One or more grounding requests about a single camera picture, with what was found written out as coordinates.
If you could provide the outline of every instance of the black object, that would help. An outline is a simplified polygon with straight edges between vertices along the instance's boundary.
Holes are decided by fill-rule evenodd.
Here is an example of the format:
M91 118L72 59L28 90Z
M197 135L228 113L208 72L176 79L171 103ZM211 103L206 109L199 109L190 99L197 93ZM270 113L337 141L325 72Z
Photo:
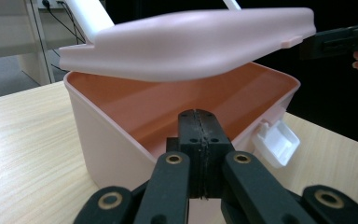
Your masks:
M358 51L358 25L323 31L300 45L301 59L338 56Z
M326 186L299 197L252 154L234 150L216 117L203 110L179 115L150 180L133 192L100 189L75 223L187 223L189 198L221 198L227 223L358 223L358 204Z

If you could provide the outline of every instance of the container lid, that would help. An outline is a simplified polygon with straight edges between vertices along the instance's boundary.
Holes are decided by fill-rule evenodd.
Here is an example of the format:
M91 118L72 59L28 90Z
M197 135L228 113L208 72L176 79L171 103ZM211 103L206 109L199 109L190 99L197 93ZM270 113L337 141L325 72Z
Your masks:
M315 34L308 8L165 14L99 31L93 43L60 49L62 69L143 81L211 77Z

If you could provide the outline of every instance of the floor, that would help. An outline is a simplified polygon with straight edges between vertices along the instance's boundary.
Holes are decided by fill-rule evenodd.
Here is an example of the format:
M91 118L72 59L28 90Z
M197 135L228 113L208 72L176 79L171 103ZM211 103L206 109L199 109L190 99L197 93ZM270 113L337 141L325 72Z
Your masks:
M53 65L58 65L58 56L52 51L49 53ZM66 72L52 67L56 81L62 81ZM0 96L18 91L26 91L38 87L35 81L23 73L16 56L0 58Z

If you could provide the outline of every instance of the table surface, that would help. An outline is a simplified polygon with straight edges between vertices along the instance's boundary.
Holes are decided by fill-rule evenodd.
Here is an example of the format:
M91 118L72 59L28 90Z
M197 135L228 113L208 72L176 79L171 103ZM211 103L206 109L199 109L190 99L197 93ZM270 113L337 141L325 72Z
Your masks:
M326 185L358 202L358 142L288 113L283 120L300 147L284 168L262 160L282 185L300 195ZM0 97L0 223L72 223L97 190L62 82Z

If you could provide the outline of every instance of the plastic container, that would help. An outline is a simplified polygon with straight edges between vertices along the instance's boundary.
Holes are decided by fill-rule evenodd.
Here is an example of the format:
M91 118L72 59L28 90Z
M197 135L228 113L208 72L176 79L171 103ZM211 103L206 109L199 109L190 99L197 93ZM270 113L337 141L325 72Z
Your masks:
M237 150L253 151L259 124L282 117L299 82L248 63L216 77L152 83L71 72L64 79L89 173L102 188L134 189L153 171L177 115L198 108L214 113Z

